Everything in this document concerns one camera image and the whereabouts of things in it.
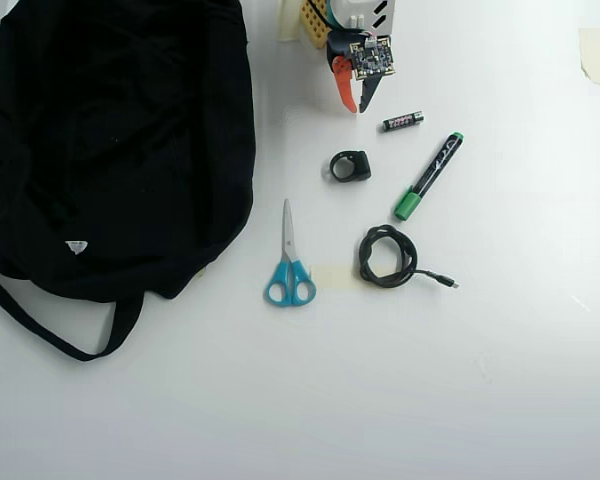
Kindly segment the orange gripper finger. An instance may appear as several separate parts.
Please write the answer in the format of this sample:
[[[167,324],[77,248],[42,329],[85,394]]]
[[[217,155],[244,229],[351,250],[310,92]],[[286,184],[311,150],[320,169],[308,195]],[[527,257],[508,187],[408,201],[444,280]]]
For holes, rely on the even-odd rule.
[[[352,94],[353,65],[351,60],[344,55],[338,55],[333,59],[331,67],[343,105],[351,113],[356,113],[358,107]]]

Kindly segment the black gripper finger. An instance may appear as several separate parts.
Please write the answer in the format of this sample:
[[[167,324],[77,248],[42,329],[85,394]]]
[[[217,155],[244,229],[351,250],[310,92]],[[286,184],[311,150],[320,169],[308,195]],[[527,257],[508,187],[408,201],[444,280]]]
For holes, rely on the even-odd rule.
[[[359,112],[364,113],[369,107],[371,100],[382,80],[382,76],[371,76],[363,80],[362,93],[359,103]]]

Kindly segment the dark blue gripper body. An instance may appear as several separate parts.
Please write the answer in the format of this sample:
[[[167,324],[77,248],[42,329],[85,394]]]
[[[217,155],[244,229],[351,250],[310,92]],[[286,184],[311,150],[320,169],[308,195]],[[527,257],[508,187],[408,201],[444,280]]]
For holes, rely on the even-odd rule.
[[[357,66],[354,59],[354,53],[351,50],[353,44],[364,45],[369,33],[359,29],[335,29],[327,35],[327,62],[330,68],[333,68],[334,61],[338,57],[343,57],[349,61],[353,68]]]

